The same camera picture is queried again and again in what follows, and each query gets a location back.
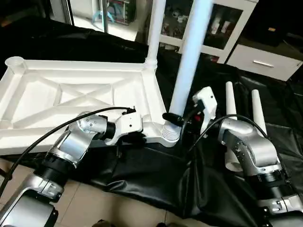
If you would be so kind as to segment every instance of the drawer handle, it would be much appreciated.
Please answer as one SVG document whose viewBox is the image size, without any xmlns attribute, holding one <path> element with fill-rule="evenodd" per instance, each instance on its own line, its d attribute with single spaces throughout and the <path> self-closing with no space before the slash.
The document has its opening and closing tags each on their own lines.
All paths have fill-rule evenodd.
<svg viewBox="0 0 303 227">
<path fill-rule="evenodd" d="M 271 64 L 267 64 L 267 63 L 264 63 L 264 62 L 261 62 L 261 61 L 256 61 L 256 60 L 253 60 L 253 63 L 259 64 L 259 65 L 263 65 L 263 66 L 266 66 L 266 67 L 270 67 L 270 68 L 273 68 L 273 67 L 274 67 L 274 66 L 271 65 Z"/>
</svg>

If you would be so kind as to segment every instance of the black cloth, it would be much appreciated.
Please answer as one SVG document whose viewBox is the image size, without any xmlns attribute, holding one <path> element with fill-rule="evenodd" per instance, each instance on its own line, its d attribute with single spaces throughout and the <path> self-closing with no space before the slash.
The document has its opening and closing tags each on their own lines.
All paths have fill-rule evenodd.
<svg viewBox="0 0 303 227">
<path fill-rule="evenodd" d="M 89 29 L 72 27 L 40 18 L 27 18 L 5 27 L 0 34 L 0 75 L 5 59 L 111 61 L 142 63 L 147 46 Z M 180 55 L 159 51 L 157 81 L 169 108 Z M 211 86 L 218 102 L 218 114 L 225 114 L 225 83 L 232 81 L 237 113 L 252 119 L 250 91 L 258 89 L 268 135 L 271 137 L 291 182 L 303 193 L 303 90 L 228 65 L 206 61 L 201 55 L 190 97 Z M 186 113 L 193 104 L 188 100 Z M 187 143 L 192 136 L 185 137 Z M 167 209 L 182 218 L 195 218 L 214 226 L 260 226 L 262 215 L 250 187 L 224 167 L 226 148 L 208 137 L 187 154 L 178 147 L 160 144 L 124 146 L 122 157 L 116 148 L 94 148 L 84 157 L 73 178 L 102 190 L 128 196 Z M 29 155 L 24 161 L 33 164 Z"/>
</svg>

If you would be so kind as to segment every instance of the white drawer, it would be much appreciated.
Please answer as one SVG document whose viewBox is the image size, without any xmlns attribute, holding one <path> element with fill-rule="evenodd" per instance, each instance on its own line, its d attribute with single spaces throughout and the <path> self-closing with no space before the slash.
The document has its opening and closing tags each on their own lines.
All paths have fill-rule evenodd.
<svg viewBox="0 0 303 227">
<path fill-rule="evenodd" d="M 241 70 L 286 81 L 302 65 L 302 61 L 237 45 L 227 64 Z"/>
</svg>

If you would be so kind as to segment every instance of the tile floor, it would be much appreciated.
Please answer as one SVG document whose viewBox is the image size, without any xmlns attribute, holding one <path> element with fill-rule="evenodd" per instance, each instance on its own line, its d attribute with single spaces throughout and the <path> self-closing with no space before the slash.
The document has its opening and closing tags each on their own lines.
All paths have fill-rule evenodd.
<svg viewBox="0 0 303 227">
<path fill-rule="evenodd" d="M 7 171 L 11 163 L 0 159 L 0 168 Z M 24 178 L 33 170 L 19 166 L 0 199 L 0 209 Z M 55 227 L 91 227 L 100 219 L 117 227 L 156 227 L 159 222 L 175 222 L 187 227 L 207 227 L 193 220 L 182 220 L 172 213 L 146 203 L 115 195 L 87 184 L 70 180 L 57 204 L 59 217 Z"/>
</svg>

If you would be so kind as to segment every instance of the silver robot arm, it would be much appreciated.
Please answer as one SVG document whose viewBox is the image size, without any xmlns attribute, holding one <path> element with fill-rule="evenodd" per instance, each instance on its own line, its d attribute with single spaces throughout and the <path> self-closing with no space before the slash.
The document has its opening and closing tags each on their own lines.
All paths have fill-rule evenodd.
<svg viewBox="0 0 303 227">
<path fill-rule="evenodd" d="M 193 101 L 206 116 L 201 133 L 215 119 L 217 101 L 210 87 L 193 96 Z M 299 195 L 291 186 L 272 142 L 257 132 L 251 124 L 231 118 L 222 120 L 218 141 L 231 149 L 239 160 L 245 180 L 258 199 L 265 216 L 298 211 L 303 213 Z"/>
<path fill-rule="evenodd" d="M 99 136 L 107 145 L 114 145 L 120 137 L 142 129 L 138 113 L 122 115 L 116 122 L 92 115 L 70 124 L 41 166 L 27 176 L 0 211 L 0 227 L 53 227 L 58 212 L 50 202 L 60 199 L 70 173 L 78 167 L 93 138 Z"/>
</svg>

